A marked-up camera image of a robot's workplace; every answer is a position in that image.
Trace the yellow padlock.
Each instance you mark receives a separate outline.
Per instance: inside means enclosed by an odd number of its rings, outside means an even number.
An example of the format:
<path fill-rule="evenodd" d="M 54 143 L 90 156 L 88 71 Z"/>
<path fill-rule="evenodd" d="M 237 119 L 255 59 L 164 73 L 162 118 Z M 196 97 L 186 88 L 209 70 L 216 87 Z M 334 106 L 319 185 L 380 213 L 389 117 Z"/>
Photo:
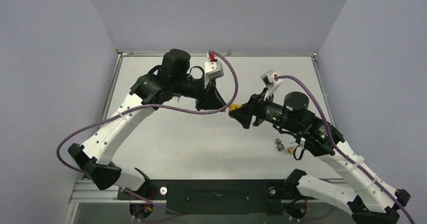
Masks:
<path fill-rule="evenodd" d="M 234 110 L 239 109 L 241 107 L 242 107 L 242 105 L 240 105 L 240 104 L 232 103 L 228 106 L 228 111 L 231 112 L 231 111 L 234 111 Z"/>

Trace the brass padlock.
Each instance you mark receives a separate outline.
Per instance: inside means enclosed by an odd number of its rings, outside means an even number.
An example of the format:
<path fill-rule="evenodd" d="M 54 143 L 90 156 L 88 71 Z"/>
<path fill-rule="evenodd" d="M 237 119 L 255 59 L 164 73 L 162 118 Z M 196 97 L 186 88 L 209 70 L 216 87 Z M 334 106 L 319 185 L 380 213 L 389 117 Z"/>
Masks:
<path fill-rule="evenodd" d="M 290 146 L 286 149 L 286 153 L 292 155 L 295 151 L 295 147 L 294 146 Z"/>

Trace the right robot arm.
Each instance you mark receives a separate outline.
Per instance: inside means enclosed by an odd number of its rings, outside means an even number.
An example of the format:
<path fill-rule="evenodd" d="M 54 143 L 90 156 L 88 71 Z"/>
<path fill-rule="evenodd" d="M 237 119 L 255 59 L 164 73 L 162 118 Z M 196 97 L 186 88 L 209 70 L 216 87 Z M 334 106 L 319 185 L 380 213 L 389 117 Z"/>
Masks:
<path fill-rule="evenodd" d="M 293 136 L 302 152 L 326 163 L 347 183 L 341 187 L 295 169 L 284 183 L 288 196 L 319 199 L 345 211 L 356 223 L 397 223 L 410 194 L 379 178 L 333 125 L 309 111 L 309 102 L 309 95 L 301 92 L 288 93 L 283 105 L 274 103 L 273 96 L 255 94 L 231 109 L 229 116 L 245 129 L 271 123 L 278 132 Z"/>

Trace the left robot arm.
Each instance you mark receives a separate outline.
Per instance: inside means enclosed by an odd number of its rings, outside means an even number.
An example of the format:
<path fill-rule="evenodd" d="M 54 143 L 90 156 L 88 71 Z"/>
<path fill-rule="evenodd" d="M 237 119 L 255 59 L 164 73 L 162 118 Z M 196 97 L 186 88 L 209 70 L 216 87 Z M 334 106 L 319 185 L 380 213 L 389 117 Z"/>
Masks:
<path fill-rule="evenodd" d="M 190 74 L 189 53 L 171 49 L 165 53 L 160 65 L 154 66 L 132 85 L 112 121 L 102 124 L 82 144 L 74 143 L 68 148 L 70 156 L 100 190 L 118 186 L 129 189 L 138 199 L 149 195 L 150 184 L 146 174 L 137 168 L 123 169 L 112 159 L 123 142 L 158 109 L 158 105 L 174 96 L 184 96 L 195 99 L 198 111 L 225 106 L 216 89 L 216 79 L 224 75 L 222 63 L 213 53 L 208 53 L 207 58 L 204 67 L 199 68 L 202 77 L 196 79 Z"/>

